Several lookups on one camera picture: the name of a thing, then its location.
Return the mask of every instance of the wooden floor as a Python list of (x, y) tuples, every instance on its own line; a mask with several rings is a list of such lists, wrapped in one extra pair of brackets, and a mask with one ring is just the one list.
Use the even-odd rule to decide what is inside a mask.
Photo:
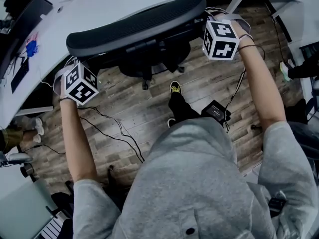
[[(266, 63), (284, 104), (294, 105), (302, 98), (300, 82), (296, 80), (285, 83), (283, 80), (278, 67), (282, 60), (279, 44), (267, 9), (260, 6), (240, 8), (238, 11), (251, 24), (255, 42), (266, 51)], [(287, 58), (287, 41), (279, 26), (277, 29), (284, 57)], [(217, 100), (225, 106), (236, 88), (243, 70), (240, 57), (236, 55), (233, 61), (209, 61), (201, 51), (201, 46), (200, 39), (191, 43), (191, 53), (183, 62), (185, 73), (164, 72), (154, 75), (147, 91), (142, 90), (141, 79), (124, 76), (117, 67), (101, 71), (99, 80), (102, 89), (88, 106), (97, 106), (100, 112), (119, 119), (137, 141), (143, 156), (147, 157), (154, 141), (167, 130), (167, 119), (172, 117), (172, 112), (168, 108), (169, 85), (172, 80), (181, 83), (183, 96), (198, 112), (212, 100)], [(236, 146), (238, 167), (240, 171), (245, 171), (262, 159), (262, 135), (259, 131), (250, 129), (252, 124), (258, 124), (259, 121), (246, 77), (229, 110), (232, 112), (229, 135)], [(104, 133), (124, 139), (112, 119), (105, 119), (91, 110), (79, 113)], [(55, 106), (54, 111), (41, 117), (45, 128), (43, 143), (64, 152), (59, 105)], [(124, 142), (103, 136), (85, 121), (83, 126), (101, 182), (107, 183), (107, 168), (112, 164), (117, 181), (123, 185), (130, 185), (140, 166), (133, 150)], [(65, 192), (64, 182), (71, 179), (65, 155), (58, 155), (46, 147), (33, 149), (28, 153), (34, 158), (36, 174), (47, 181), (51, 192)]]

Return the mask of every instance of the desk leg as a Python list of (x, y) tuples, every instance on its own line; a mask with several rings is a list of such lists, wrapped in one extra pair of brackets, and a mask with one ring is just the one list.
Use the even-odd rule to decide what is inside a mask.
[(52, 110), (53, 110), (53, 106), (46, 106), (46, 107), (39, 107), (39, 108), (32, 108), (32, 109), (24, 109), (24, 110), (18, 111), (15, 116), (44, 113), (44, 112), (49, 112), (49, 111), (52, 111)]
[(273, 14), (273, 18), (277, 17), (278, 15), (280, 15), (281, 13), (283, 13), (285, 10), (287, 10), (289, 7), (291, 7), (292, 5), (298, 3), (297, 1), (290, 1), (288, 3), (286, 3), (284, 6), (282, 6), (281, 8), (279, 8), (274, 14)]
[(240, 4), (242, 0), (232, 0), (229, 4), (229, 6), (227, 7), (226, 11), (229, 13), (233, 13), (234, 10), (238, 7), (238, 5)]

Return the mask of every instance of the computer screen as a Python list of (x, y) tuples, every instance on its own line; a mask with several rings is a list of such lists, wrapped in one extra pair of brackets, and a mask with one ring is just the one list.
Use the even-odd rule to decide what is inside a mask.
[(52, 3), (47, 0), (32, 0), (15, 21), (9, 34), (0, 35), (0, 79), (4, 77), (10, 61), (16, 56), (29, 34), (40, 23), (40, 16), (47, 15), (52, 9)]

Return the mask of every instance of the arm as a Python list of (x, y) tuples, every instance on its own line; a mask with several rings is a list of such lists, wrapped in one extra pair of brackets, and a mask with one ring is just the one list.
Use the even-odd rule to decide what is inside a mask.
[[(245, 34), (239, 24), (235, 22), (234, 25), (239, 36)], [(254, 42), (250, 38), (244, 38), (239, 48), (252, 44)], [(287, 202), (279, 218), (273, 221), (277, 238), (289, 237), (294, 233), (304, 238), (318, 209), (318, 191), (311, 167), (290, 126), (285, 122), (285, 110), (279, 91), (257, 48), (244, 48), (240, 54), (265, 132), (264, 157), (258, 184), (264, 185), (272, 197), (280, 191), (286, 197)]]
[[(237, 22), (232, 21), (232, 25), (239, 37), (246, 33)], [(238, 49), (247, 45), (254, 45), (253, 40), (249, 37), (242, 39)], [(278, 88), (257, 47), (246, 47), (239, 53), (246, 67), (250, 92), (263, 131), (278, 121), (286, 121), (285, 109)]]
[(76, 103), (62, 100), (62, 128), (68, 167), (74, 182), (97, 180), (97, 172), (88, 139), (81, 124)]
[(120, 211), (97, 182), (93, 155), (75, 102), (62, 100), (60, 105), (66, 159), (75, 182), (73, 238), (108, 238)]

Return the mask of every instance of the white desk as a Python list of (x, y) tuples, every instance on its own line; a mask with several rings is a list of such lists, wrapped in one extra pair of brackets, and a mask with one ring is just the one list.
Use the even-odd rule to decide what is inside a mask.
[[(38, 32), (39, 51), (29, 59), (30, 71), (14, 94), (10, 86), (12, 75), (6, 75), (7, 84), (0, 87), (1, 127), (9, 125), (40, 80), (68, 55), (65, 41), (70, 33), (107, 25), (171, 0), (72, 0), (63, 3), (60, 3), (61, 0), (49, 1), (53, 3), (53, 11), (33, 31)], [(240, 0), (234, 0), (231, 7), (236, 7), (239, 2)]]

